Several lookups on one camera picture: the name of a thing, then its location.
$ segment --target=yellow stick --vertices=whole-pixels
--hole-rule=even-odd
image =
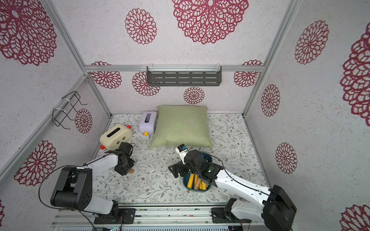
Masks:
[[[193,186],[193,180],[194,180],[194,174],[191,174],[189,181],[188,181],[188,188],[191,188],[191,186]]]
[[[202,181],[202,190],[206,190],[207,189],[207,185],[206,185],[206,183],[204,183],[203,181]]]
[[[198,175],[194,175],[194,184],[198,181]]]

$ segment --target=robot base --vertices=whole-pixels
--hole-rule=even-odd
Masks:
[[[134,208],[119,208],[118,202],[113,201],[113,207],[110,214],[97,214],[94,224],[120,224],[123,217],[123,224],[133,224],[135,218]]]
[[[232,205],[234,204],[235,201],[236,201],[235,198],[230,198],[225,208],[211,208],[212,222],[215,224],[240,223],[241,220],[234,216],[234,214],[231,212]],[[252,221],[249,219],[244,219],[244,222],[251,223]]]

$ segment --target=green pillow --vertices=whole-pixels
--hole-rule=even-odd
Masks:
[[[150,147],[179,146],[212,148],[207,126],[206,106],[160,105]]]

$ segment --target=red flower pattern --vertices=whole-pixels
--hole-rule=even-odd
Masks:
[[[159,86],[149,86],[146,72],[136,73],[132,78],[132,85],[142,95],[152,96],[159,92]]]
[[[56,162],[57,153],[53,144],[47,140],[42,140],[14,175],[14,179],[19,184],[35,186],[54,170]]]
[[[364,118],[370,126],[370,23],[365,33],[351,47],[349,59],[343,64],[343,100],[351,105],[351,113]]]
[[[273,116],[280,104],[280,92],[279,89],[270,84],[265,88],[261,98],[261,108],[266,116]]]
[[[38,0],[1,0],[0,49],[23,65],[47,63],[54,56],[54,26]]]
[[[300,64],[312,62],[321,54],[327,41],[329,30],[325,21],[316,21],[300,35],[296,45],[296,60]]]
[[[157,35],[157,26],[152,16],[142,9],[132,9],[126,16],[126,29],[138,44],[151,43]]]
[[[288,143],[281,143],[276,149],[276,163],[284,173],[291,174],[297,167],[297,155]]]
[[[1,204],[1,200],[0,200],[0,227],[1,227],[1,223],[3,222],[3,218],[5,217],[4,208],[5,207]]]
[[[202,88],[192,86],[184,92],[184,100],[190,104],[197,104],[204,99],[204,91]]]
[[[110,65],[107,62],[95,62],[92,65]],[[118,71],[98,71],[91,72],[92,79],[105,88],[117,88],[121,85],[122,79]]]
[[[249,60],[243,63],[243,65],[261,65],[262,62],[259,60]],[[247,87],[252,86],[258,77],[258,72],[256,71],[237,71],[234,73],[234,82],[238,86]]]
[[[194,42],[215,43],[233,32],[248,0],[172,0],[178,27]]]
[[[88,110],[81,108],[76,113],[76,117],[74,119],[74,123],[76,124],[76,128],[79,132],[88,133],[90,131],[93,125],[93,118]]]
[[[342,231],[369,231],[370,230],[370,208],[367,205],[353,205],[341,213],[340,225]]]

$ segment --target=wooden stick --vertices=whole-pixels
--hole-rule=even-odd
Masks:
[[[198,181],[194,185],[194,189],[199,189],[199,185],[201,184],[201,182],[202,182],[202,180],[201,179],[198,179]]]

